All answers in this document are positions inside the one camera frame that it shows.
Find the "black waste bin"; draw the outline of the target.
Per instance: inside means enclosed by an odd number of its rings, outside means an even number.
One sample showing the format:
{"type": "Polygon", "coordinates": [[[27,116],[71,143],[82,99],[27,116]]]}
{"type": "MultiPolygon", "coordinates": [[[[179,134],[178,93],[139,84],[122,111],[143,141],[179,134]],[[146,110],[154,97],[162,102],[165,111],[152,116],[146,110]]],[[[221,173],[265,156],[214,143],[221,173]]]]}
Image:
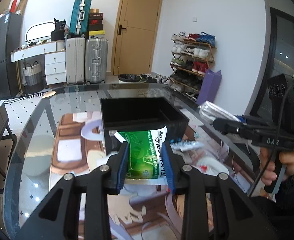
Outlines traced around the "black waste bin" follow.
{"type": "Polygon", "coordinates": [[[136,74],[120,74],[118,75],[118,80],[124,83],[138,83],[141,78],[136,74]]]}

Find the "stack of shoe boxes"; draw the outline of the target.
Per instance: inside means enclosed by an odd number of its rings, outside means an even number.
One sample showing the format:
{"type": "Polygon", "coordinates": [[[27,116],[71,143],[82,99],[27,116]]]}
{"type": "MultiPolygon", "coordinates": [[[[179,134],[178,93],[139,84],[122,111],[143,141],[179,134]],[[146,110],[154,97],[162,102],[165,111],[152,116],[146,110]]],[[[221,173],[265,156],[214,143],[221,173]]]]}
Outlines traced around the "stack of shoe boxes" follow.
{"type": "Polygon", "coordinates": [[[100,12],[98,8],[90,9],[88,19],[88,37],[102,38],[104,35],[104,13],[100,12]]]}

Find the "white hard suitcase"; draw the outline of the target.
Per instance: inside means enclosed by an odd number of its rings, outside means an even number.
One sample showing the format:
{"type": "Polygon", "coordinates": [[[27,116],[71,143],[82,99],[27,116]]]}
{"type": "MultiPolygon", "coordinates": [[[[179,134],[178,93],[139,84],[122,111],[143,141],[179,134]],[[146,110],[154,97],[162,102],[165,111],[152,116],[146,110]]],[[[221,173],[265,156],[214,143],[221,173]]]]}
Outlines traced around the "white hard suitcase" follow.
{"type": "Polygon", "coordinates": [[[85,80],[84,37],[69,38],[66,41],[66,78],[68,84],[83,83],[85,80]]]}

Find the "black cardboard box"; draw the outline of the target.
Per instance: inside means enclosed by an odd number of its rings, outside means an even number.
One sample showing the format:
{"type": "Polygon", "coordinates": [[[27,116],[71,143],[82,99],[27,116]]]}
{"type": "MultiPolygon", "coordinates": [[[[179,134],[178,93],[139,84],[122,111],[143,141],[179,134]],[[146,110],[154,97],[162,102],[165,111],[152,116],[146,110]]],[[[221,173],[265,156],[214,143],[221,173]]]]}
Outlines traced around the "black cardboard box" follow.
{"type": "Polygon", "coordinates": [[[118,151],[116,132],[149,131],[167,128],[165,140],[179,142],[189,119],[166,98],[101,99],[106,153],[118,151]]]}

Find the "black refrigerator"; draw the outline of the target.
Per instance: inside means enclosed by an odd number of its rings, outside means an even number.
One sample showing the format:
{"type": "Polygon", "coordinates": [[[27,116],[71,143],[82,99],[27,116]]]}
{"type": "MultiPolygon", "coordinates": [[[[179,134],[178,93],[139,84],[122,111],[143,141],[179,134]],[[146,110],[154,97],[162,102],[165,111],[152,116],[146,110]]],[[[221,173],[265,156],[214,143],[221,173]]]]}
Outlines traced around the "black refrigerator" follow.
{"type": "Polygon", "coordinates": [[[21,28],[21,15],[10,12],[0,18],[0,100],[13,98],[19,92],[11,52],[20,46],[21,28]]]}

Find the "oval black-framed mirror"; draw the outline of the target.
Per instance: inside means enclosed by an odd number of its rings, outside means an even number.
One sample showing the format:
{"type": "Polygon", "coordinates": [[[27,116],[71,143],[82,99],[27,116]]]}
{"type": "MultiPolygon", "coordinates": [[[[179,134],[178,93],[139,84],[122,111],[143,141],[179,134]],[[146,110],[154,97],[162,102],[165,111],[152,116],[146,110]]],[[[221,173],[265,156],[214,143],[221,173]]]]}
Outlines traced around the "oval black-framed mirror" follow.
{"type": "Polygon", "coordinates": [[[44,22],[31,26],[25,34],[27,43],[50,40],[51,32],[55,29],[54,22],[44,22]]]}

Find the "anime print table mat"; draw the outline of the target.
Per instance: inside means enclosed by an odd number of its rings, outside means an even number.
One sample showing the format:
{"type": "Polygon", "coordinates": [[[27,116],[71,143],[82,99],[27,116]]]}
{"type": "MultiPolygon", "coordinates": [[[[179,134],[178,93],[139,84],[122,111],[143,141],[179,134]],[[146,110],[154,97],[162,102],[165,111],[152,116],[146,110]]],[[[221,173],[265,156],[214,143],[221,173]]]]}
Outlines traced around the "anime print table mat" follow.
{"type": "MultiPolygon", "coordinates": [[[[205,174],[229,174],[242,190],[248,190],[253,180],[230,147],[216,139],[190,111],[183,109],[182,113],[189,123],[173,152],[205,174]]],[[[123,189],[107,198],[113,239],[181,237],[184,196],[171,193],[159,153],[168,136],[165,126],[139,133],[138,142],[143,147],[129,155],[123,189]]],[[[88,174],[106,164],[109,157],[99,111],[64,114],[55,135],[49,184],[54,186],[66,173],[88,174]]]]}

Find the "striped woven basket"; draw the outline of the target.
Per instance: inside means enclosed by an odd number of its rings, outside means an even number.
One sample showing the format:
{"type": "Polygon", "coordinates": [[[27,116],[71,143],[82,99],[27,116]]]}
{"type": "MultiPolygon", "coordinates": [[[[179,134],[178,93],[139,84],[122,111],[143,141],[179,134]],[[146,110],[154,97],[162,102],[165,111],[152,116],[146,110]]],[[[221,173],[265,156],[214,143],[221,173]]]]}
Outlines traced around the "striped woven basket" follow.
{"type": "Polygon", "coordinates": [[[23,67],[23,75],[26,81],[26,92],[28,94],[38,93],[43,90],[42,67],[37,61],[33,64],[26,63],[23,67]]]}

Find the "black cat-ear bag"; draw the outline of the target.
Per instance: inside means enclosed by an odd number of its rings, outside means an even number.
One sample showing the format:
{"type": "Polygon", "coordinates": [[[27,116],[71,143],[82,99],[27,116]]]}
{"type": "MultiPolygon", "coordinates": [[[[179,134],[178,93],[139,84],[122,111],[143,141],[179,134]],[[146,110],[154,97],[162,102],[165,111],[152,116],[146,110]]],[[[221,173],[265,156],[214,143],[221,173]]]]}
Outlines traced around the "black cat-ear bag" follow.
{"type": "Polygon", "coordinates": [[[51,32],[51,41],[58,41],[58,40],[64,40],[65,39],[65,26],[66,26],[66,20],[60,21],[57,19],[54,19],[55,29],[51,32]]]}

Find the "wooden shoe rack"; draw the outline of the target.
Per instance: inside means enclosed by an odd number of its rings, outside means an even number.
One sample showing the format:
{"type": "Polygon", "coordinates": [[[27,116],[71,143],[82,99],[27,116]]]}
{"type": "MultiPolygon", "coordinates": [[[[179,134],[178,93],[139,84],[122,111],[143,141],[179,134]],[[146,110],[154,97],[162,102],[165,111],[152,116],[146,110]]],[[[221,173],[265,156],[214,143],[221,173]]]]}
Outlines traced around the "wooden shoe rack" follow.
{"type": "Polygon", "coordinates": [[[197,101],[205,74],[215,63],[216,37],[205,32],[186,34],[182,31],[173,34],[171,40],[174,43],[170,61],[171,87],[197,101]]]}

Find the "teal hard suitcase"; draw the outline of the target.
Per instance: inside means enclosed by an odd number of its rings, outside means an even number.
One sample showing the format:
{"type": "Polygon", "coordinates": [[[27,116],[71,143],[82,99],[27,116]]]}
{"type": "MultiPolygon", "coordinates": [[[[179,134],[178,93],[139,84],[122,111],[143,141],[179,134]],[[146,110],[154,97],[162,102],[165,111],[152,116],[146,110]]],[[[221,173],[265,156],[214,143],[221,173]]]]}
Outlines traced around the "teal hard suitcase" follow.
{"type": "Polygon", "coordinates": [[[69,33],[72,36],[81,36],[87,33],[91,1],[92,0],[74,1],[69,29],[69,33]]]}

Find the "wooden door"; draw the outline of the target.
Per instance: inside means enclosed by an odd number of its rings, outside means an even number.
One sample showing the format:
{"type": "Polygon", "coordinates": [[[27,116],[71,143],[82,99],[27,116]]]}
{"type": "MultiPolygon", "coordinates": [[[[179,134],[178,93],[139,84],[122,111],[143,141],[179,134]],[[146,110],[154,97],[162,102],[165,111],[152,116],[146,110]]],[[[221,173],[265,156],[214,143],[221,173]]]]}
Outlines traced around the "wooden door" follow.
{"type": "Polygon", "coordinates": [[[162,0],[120,0],[114,31],[113,75],[150,73],[162,0]]]}

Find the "silver aluminium suitcase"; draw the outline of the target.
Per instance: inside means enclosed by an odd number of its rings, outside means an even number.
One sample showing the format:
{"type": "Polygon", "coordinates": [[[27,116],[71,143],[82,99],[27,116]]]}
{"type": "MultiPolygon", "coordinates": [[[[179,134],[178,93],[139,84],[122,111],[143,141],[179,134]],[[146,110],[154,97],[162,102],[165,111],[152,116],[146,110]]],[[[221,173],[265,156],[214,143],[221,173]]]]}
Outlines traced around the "silver aluminium suitcase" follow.
{"type": "Polygon", "coordinates": [[[86,40],[85,80],[89,83],[101,83],[106,79],[108,40],[92,38],[86,40]]]}

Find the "white tube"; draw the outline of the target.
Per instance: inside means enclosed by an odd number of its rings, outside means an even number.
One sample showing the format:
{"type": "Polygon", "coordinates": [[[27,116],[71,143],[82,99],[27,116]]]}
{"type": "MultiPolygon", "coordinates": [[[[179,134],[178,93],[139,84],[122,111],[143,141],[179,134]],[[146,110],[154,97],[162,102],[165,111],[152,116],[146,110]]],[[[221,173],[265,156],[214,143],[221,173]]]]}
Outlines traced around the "white tube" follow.
{"type": "Polygon", "coordinates": [[[170,144],[173,151],[186,152],[190,150],[197,150],[202,148],[204,144],[199,141],[180,141],[170,144]]]}

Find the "purple shopping bag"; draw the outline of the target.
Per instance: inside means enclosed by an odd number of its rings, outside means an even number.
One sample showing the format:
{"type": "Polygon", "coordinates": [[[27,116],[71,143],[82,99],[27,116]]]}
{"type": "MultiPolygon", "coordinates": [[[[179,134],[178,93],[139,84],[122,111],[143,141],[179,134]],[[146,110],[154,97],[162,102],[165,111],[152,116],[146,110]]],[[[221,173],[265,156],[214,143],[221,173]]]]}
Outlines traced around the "purple shopping bag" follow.
{"type": "Polygon", "coordinates": [[[211,69],[206,71],[202,81],[199,96],[196,101],[198,105],[201,105],[206,101],[214,101],[220,86],[221,79],[222,75],[220,70],[218,72],[214,72],[211,69]]]}

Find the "green printed plastic packet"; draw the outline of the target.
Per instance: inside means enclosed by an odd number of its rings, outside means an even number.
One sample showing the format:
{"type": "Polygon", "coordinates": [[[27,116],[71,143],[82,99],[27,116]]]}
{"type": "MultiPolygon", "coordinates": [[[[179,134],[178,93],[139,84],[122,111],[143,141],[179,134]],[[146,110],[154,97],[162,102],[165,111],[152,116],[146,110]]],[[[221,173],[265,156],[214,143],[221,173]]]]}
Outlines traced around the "green printed plastic packet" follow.
{"type": "Polygon", "coordinates": [[[120,142],[129,144],[127,179],[158,179],[165,176],[161,149],[166,135],[166,127],[114,134],[120,142]]]}

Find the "white desk with drawers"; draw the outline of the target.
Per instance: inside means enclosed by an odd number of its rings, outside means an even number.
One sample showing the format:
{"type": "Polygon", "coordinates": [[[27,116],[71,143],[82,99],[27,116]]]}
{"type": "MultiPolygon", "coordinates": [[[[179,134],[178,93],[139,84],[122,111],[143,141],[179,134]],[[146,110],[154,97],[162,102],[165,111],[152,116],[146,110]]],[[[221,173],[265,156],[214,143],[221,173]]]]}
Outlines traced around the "white desk with drawers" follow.
{"type": "Polygon", "coordinates": [[[36,61],[42,67],[47,85],[66,83],[65,41],[52,41],[12,51],[12,62],[33,64],[36,61]]]}

